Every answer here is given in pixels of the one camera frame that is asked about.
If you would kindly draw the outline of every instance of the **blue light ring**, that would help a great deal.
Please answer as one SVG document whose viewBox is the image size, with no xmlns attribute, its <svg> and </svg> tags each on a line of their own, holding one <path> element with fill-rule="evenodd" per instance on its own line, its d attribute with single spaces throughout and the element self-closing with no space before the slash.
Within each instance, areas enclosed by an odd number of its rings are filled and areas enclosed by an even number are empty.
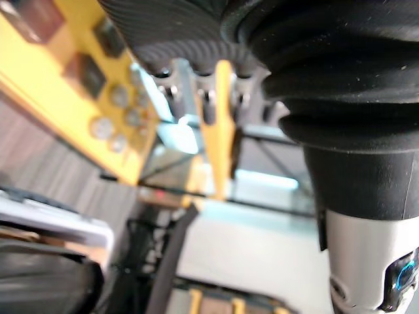
<svg viewBox="0 0 419 314">
<path fill-rule="evenodd" d="M 401 269 L 401 271 L 400 271 L 400 273 L 399 273 L 399 276 L 397 276 L 397 281 L 396 281 L 396 284 L 395 284 L 395 287 L 396 287 L 396 289 L 397 290 L 400 290 L 401 289 L 401 285 L 400 285 L 400 278 L 401 278 L 401 276 L 402 276 L 402 274 L 403 274 L 403 272 L 405 271 L 405 270 L 407 270 L 408 268 L 410 268 L 410 267 L 414 267 L 414 265 L 415 265 L 415 263 L 414 263 L 414 260 L 411 260 L 409 263 L 407 263 L 406 265 L 405 265 L 405 267 L 403 267 L 402 269 Z"/>
</svg>

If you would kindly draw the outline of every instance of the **yellow wooden slat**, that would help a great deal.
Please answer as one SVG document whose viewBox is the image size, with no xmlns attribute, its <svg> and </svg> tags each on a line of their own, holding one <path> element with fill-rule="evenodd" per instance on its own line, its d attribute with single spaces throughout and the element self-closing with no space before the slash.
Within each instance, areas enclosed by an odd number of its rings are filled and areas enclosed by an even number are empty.
<svg viewBox="0 0 419 314">
<path fill-rule="evenodd" d="M 192 297 L 191 308 L 189 309 L 189 314 L 199 314 L 201 301 L 202 301 L 202 292 L 196 289 L 190 289 L 189 294 Z"/>
<path fill-rule="evenodd" d="M 219 61 L 216 68 L 215 89 L 217 93 L 216 123 L 206 125 L 202 118 L 202 104 L 197 98 L 197 109 L 201 115 L 201 132 L 205 142 L 208 160 L 212 166 L 215 186 L 214 198 L 225 199 L 227 179 L 230 175 L 230 152 L 234 135 L 234 122 L 229 113 L 230 78 L 232 67 L 225 60 Z"/>
<path fill-rule="evenodd" d="M 234 314 L 245 314 L 246 311 L 246 303 L 243 299 L 233 299 L 232 301 L 234 306 Z"/>
<path fill-rule="evenodd" d="M 289 310 L 283 307 L 277 307 L 275 309 L 275 314 L 290 314 Z"/>
</svg>

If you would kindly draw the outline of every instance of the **wooden floor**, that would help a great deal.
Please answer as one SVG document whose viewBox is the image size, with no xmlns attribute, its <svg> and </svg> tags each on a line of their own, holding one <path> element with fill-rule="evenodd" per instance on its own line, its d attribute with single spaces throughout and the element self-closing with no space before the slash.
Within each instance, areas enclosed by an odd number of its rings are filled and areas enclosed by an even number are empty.
<svg viewBox="0 0 419 314">
<path fill-rule="evenodd" d="M 0 93 L 0 185 L 42 194 L 104 220 L 118 240 L 137 191 L 99 174 L 91 161 Z"/>
</svg>

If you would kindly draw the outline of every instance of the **black rubber grip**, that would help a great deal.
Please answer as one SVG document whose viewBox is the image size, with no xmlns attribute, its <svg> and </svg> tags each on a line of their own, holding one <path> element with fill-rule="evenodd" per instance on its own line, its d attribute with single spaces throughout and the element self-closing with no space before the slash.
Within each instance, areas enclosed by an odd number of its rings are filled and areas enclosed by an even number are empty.
<svg viewBox="0 0 419 314">
<path fill-rule="evenodd" d="M 221 39 L 225 0 L 99 0 L 128 47 L 151 73 L 185 58 L 197 73 L 213 73 L 218 60 L 230 60 L 240 76 L 256 61 L 243 46 Z"/>
</svg>

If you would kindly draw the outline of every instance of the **yellow panel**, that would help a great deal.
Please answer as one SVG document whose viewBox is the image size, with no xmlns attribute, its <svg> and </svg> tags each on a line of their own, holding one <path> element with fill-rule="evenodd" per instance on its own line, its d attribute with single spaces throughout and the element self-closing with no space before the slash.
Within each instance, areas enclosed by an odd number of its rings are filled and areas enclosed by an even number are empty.
<svg viewBox="0 0 419 314">
<path fill-rule="evenodd" d="M 189 294 L 192 296 L 189 314 L 199 314 L 199 309 L 202 301 L 202 292 L 196 289 L 190 289 Z"/>
<path fill-rule="evenodd" d="M 283 307 L 277 307 L 275 309 L 275 314 L 290 314 L 290 312 L 287 309 L 284 309 Z"/>
<path fill-rule="evenodd" d="M 232 68 L 229 62 L 219 61 L 216 68 L 215 89 L 217 92 L 216 123 L 206 125 L 202 118 L 202 105 L 197 100 L 198 112 L 201 115 L 201 132 L 205 142 L 208 160 L 212 166 L 215 186 L 214 198 L 225 199 L 225 189 L 231 168 L 231 145 L 234 135 L 234 122 L 229 113 L 230 78 Z"/>
<path fill-rule="evenodd" d="M 233 299 L 234 314 L 245 314 L 246 303 L 242 299 Z"/>
<path fill-rule="evenodd" d="M 115 83 L 128 89 L 130 103 L 135 88 L 130 84 L 128 53 L 119 59 L 106 57 L 93 34 L 93 26 L 104 17 L 97 2 L 57 0 L 56 4 L 67 23 L 46 45 L 27 43 L 0 15 L 0 87 L 121 182 L 136 184 L 154 142 L 156 114 L 152 109 L 147 113 L 150 122 L 144 137 L 126 125 L 124 111 L 110 103 L 109 90 Z M 64 68 L 76 52 L 90 54 L 107 77 L 97 101 L 80 95 L 63 78 Z M 111 118 L 117 133 L 128 139 L 129 147 L 122 154 L 111 152 L 107 142 L 90 135 L 90 124 L 99 116 Z"/>
</svg>

